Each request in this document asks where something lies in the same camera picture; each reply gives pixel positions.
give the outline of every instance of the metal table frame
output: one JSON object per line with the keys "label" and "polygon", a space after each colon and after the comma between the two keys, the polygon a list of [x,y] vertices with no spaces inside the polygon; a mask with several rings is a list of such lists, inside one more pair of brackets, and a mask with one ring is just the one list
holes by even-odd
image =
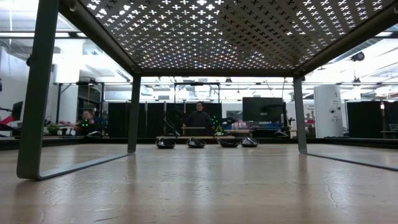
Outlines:
{"label": "metal table frame", "polygon": [[[57,26],[58,11],[78,29],[85,33],[98,47],[102,48],[116,63],[133,76],[131,114],[129,123],[129,142],[127,152],[80,164],[40,172],[43,123],[52,66],[53,47]],[[294,70],[242,70],[242,71],[148,71],[144,72],[121,48],[121,46],[103,29],[102,25],[87,11],[81,1],[40,0],[37,11],[32,63],[30,66],[21,144],[19,148],[17,175],[23,179],[42,180],[66,174],[76,170],[95,166],[135,153],[137,143],[137,124],[141,77],[153,76],[213,76],[213,77],[294,77],[294,93],[298,132],[298,149],[307,154],[303,115],[302,77],[317,67],[326,64],[345,51],[374,37],[376,34],[398,23],[398,3],[380,10],[367,22],[357,26],[349,34],[332,43],[319,54]]]}

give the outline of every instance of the ceiling light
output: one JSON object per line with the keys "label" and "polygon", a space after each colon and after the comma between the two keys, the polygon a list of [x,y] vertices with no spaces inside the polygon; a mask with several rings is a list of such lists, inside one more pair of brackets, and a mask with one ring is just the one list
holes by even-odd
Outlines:
{"label": "ceiling light", "polygon": [[226,83],[232,83],[232,79],[231,79],[231,78],[227,78],[227,79],[225,80],[225,82],[226,82]]}
{"label": "ceiling light", "polygon": [[392,35],[392,32],[381,32],[380,34],[376,35],[376,37],[389,37]]}
{"label": "ceiling light", "polygon": [[87,37],[86,34],[84,34],[84,33],[77,33],[77,36],[78,37]]}
{"label": "ceiling light", "polygon": [[[35,37],[34,32],[0,32],[0,37]],[[55,37],[69,37],[67,32],[55,33]]]}
{"label": "ceiling light", "polygon": [[361,80],[359,79],[359,77],[358,78],[354,77],[353,83],[361,83]]}
{"label": "ceiling light", "polygon": [[34,37],[34,32],[0,32],[0,37]]}

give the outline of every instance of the metal rod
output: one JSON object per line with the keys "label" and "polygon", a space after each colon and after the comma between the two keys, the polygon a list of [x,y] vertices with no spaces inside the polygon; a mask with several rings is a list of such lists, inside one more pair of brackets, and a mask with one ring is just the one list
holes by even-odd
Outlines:
{"label": "metal rod", "polygon": [[69,84],[67,87],[65,87],[62,91],[61,91],[61,95],[64,91],[66,91],[72,84]]}
{"label": "metal rod", "polygon": [[376,167],[376,168],[380,168],[380,169],[398,171],[396,166],[383,166],[383,165],[371,164],[368,161],[359,161],[360,159],[355,161],[354,158],[352,160],[351,159],[342,159],[342,158],[338,158],[338,157],[324,156],[324,155],[320,155],[320,154],[316,154],[316,153],[307,153],[307,152],[302,152],[302,154],[305,154],[308,156],[316,156],[316,157],[320,157],[320,158],[324,158],[324,159],[333,159],[333,160],[341,161],[341,162],[349,162],[349,163],[359,164],[359,165],[364,165],[364,166],[369,166],[369,167]]}
{"label": "metal rod", "polygon": [[182,83],[174,83],[174,86],[178,86],[178,85],[193,85],[193,86],[195,86],[195,85],[198,85],[198,84],[200,84],[200,85],[219,85],[220,83],[219,82],[190,82],[190,83],[187,83],[187,82],[182,82]]}
{"label": "metal rod", "polygon": [[175,87],[176,87],[176,85],[174,85],[174,104],[175,104]]}
{"label": "metal rod", "polygon": [[[76,83],[62,83],[64,85],[76,85]],[[117,83],[104,83],[105,85],[110,85],[110,86],[118,86],[118,85],[130,85],[131,83],[129,82],[117,82]],[[273,85],[283,85],[283,82],[268,82],[269,86],[273,86]],[[174,85],[174,83],[170,83],[170,82],[142,82],[141,85]],[[212,85],[212,83],[207,83],[204,82],[203,85]],[[220,85],[256,85],[256,86],[267,86],[266,83],[254,83],[254,82],[236,82],[236,83],[220,83]],[[340,85],[340,86],[352,86],[352,85],[365,85],[365,86],[373,86],[373,85],[377,85],[377,86],[385,86],[385,85],[398,85],[398,82],[361,82],[361,83],[355,83],[355,82],[303,82],[302,83],[303,86],[306,85]],[[293,83],[285,83],[285,88],[287,86],[293,86]]]}
{"label": "metal rod", "polygon": [[55,123],[58,124],[59,119],[60,119],[60,107],[61,107],[61,88],[62,88],[62,83],[58,84],[58,96],[57,96],[57,115],[55,118]]}
{"label": "metal rod", "polygon": [[49,92],[59,0],[40,0],[27,82],[17,175],[40,179],[43,124]]}
{"label": "metal rod", "polygon": [[132,81],[132,91],[131,91],[129,144],[127,146],[128,153],[133,153],[137,149],[140,89],[141,89],[141,77],[135,75]]}
{"label": "metal rod", "polygon": [[102,122],[102,115],[103,115],[103,111],[104,111],[104,94],[105,94],[105,84],[102,83],[101,104],[99,104],[99,118],[101,119],[101,122]]}
{"label": "metal rod", "polygon": [[307,137],[305,132],[304,121],[304,105],[303,105],[303,91],[301,78],[294,78],[294,105],[296,108],[296,126],[297,126],[297,141],[298,150],[300,152],[307,152]]}
{"label": "metal rod", "polygon": [[[167,103],[163,102],[163,119],[167,119]],[[163,125],[163,135],[165,136],[167,132],[166,124]]]}
{"label": "metal rod", "polygon": [[148,135],[148,101],[145,101],[145,137]]}
{"label": "metal rod", "polygon": [[345,107],[345,111],[346,111],[346,125],[347,125],[347,131],[348,131],[348,134],[349,134],[348,113],[347,113],[347,100],[344,100],[344,107]]}
{"label": "metal rod", "polygon": [[[185,113],[187,112],[187,103],[186,103],[186,100],[183,100],[182,103],[183,103],[183,105],[184,105],[184,114],[185,114]],[[185,129],[182,129],[182,135],[185,136]]]}
{"label": "metal rod", "polygon": [[288,130],[289,124],[288,124],[288,117],[287,117],[287,111],[286,111],[286,102],[283,102],[283,113],[284,113],[284,127],[285,130]]}
{"label": "metal rod", "polygon": [[218,103],[220,103],[220,95],[221,95],[221,89],[220,89],[220,84],[218,84]]}

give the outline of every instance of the person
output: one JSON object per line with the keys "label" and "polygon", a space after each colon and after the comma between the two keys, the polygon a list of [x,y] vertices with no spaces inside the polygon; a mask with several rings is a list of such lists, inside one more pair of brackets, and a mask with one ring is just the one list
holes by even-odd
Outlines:
{"label": "person", "polygon": [[99,131],[102,133],[102,125],[100,122],[96,122],[94,120],[94,113],[92,110],[84,110],[81,116],[83,121],[77,122],[74,127],[76,135],[86,136],[94,131]]}
{"label": "person", "polygon": [[197,110],[191,113],[184,122],[190,127],[204,127],[204,129],[191,129],[190,134],[193,136],[206,136],[206,130],[210,127],[210,116],[203,111],[204,108],[202,101],[197,102]]}

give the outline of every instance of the white wall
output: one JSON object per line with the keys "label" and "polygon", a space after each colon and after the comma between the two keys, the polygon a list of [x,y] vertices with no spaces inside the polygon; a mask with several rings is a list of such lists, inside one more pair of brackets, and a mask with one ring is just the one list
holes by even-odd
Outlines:
{"label": "white wall", "polygon": [[79,86],[71,85],[62,93],[59,121],[76,122],[78,89]]}
{"label": "white wall", "polygon": [[[313,100],[304,100],[303,101],[304,105],[304,116],[307,117],[308,115],[312,117],[312,111],[315,117],[315,104]],[[296,119],[296,108],[295,108],[295,103],[294,101],[291,101],[290,103],[286,103],[286,111],[287,111],[287,119],[293,118]]]}
{"label": "white wall", "polygon": [[[0,78],[2,82],[2,92],[0,92],[0,107],[12,109],[14,103],[20,101],[24,102],[22,106],[21,120],[11,122],[9,124],[11,126],[17,126],[17,123],[21,123],[23,120],[28,76],[29,67],[26,65],[26,61],[9,55],[4,47],[0,47]],[[51,73],[45,117],[55,122],[55,117],[57,114],[58,86],[53,85],[53,82],[54,73]],[[7,118],[10,115],[10,112],[0,111],[1,119]]]}
{"label": "white wall", "polygon": [[[0,78],[2,92],[0,92],[0,107],[12,109],[14,103],[25,101],[27,77],[29,68],[25,61],[9,55],[4,47],[0,47]],[[22,106],[21,120],[24,114],[25,104]],[[1,119],[7,118],[11,113],[0,111]],[[21,121],[12,122],[11,126],[17,126]]]}

